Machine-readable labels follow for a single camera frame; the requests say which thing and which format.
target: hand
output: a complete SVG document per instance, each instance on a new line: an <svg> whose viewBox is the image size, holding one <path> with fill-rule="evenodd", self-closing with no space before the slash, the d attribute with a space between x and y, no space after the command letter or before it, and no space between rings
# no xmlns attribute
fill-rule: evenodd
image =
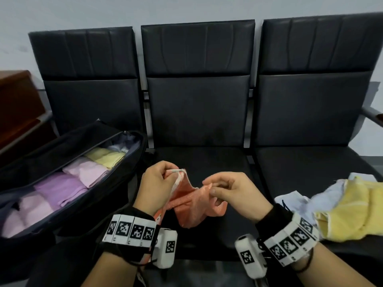
<svg viewBox="0 0 383 287"><path fill-rule="evenodd" d="M146 169L133 207L153 216L168 202L178 173L172 173L164 179L163 175L167 169L178 167L173 163L161 161Z"/></svg>
<svg viewBox="0 0 383 287"><path fill-rule="evenodd" d="M242 216L258 222L273 208L273 205L242 172L219 172L206 178L204 185L213 183L210 194L227 201Z"/></svg>

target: white sensor device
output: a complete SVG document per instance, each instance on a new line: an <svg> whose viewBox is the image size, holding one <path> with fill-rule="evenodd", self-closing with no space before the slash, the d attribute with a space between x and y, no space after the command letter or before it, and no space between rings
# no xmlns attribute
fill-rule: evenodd
<svg viewBox="0 0 383 287"><path fill-rule="evenodd" d="M265 277L267 264L256 239L252 235L246 234L240 236L234 245L247 275L252 279Z"/></svg>
<svg viewBox="0 0 383 287"><path fill-rule="evenodd" d="M174 264L177 236L176 231L168 228L160 228L152 255L152 260L157 261L154 262L153 265L159 269L167 269Z"/></svg>

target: person's left hand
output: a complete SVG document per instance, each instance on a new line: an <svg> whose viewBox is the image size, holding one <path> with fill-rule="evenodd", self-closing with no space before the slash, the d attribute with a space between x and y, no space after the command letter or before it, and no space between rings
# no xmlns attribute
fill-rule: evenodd
<svg viewBox="0 0 383 287"><path fill-rule="evenodd" d="M161 161L146 169L133 207L153 216L168 202L178 173L172 173L164 179L163 175L167 169L178 167L173 163Z"/></svg>

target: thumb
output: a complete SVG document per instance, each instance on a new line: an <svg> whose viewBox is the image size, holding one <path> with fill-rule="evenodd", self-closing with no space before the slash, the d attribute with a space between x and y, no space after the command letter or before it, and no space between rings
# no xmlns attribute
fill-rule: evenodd
<svg viewBox="0 0 383 287"><path fill-rule="evenodd" d="M222 199L223 201L227 201L228 203L230 203L230 198L232 195L231 190L222 187L212 186L209 193L216 198Z"/></svg>
<svg viewBox="0 0 383 287"><path fill-rule="evenodd" d="M175 183L175 181L178 178L178 172L174 172L170 174L168 177L165 178L165 181L167 184L169 184L170 187L172 187Z"/></svg>

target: chair backrest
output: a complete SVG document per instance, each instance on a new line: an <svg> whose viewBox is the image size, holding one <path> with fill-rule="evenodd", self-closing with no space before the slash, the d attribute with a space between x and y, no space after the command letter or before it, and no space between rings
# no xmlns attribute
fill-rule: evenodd
<svg viewBox="0 0 383 287"><path fill-rule="evenodd" d="M155 146L241 146L254 20L141 26Z"/></svg>
<svg viewBox="0 0 383 287"><path fill-rule="evenodd" d="M132 27L29 33L60 134L101 119L143 130Z"/></svg>
<svg viewBox="0 0 383 287"><path fill-rule="evenodd" d="M382 13L265 20L253 145L347 145L382 43Z"/></svg>

